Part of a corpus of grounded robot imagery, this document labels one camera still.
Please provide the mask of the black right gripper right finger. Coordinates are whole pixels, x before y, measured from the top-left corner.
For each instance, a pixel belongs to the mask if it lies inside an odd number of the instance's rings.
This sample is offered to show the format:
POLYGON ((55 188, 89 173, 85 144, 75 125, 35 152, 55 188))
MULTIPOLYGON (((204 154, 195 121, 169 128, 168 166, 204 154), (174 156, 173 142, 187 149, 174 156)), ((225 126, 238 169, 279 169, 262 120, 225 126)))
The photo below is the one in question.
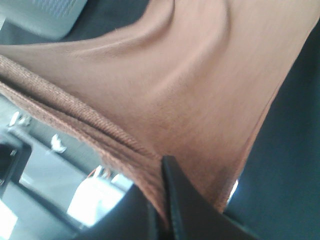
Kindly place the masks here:
POLYGON ((194 188, 173 156, 162 158, 161 170, 174 240, 258 239, 214 209, 194 188))

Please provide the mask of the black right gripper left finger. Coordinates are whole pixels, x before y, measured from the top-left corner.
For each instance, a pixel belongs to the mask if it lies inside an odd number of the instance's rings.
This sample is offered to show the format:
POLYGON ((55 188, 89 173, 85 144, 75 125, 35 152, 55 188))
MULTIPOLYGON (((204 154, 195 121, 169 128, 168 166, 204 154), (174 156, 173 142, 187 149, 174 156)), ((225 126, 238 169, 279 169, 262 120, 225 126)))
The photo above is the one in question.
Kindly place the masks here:
POLYGON ((154 206, 132 185, 124 197, 101 220, 82 231, 76 240, 169 240, 154 206))

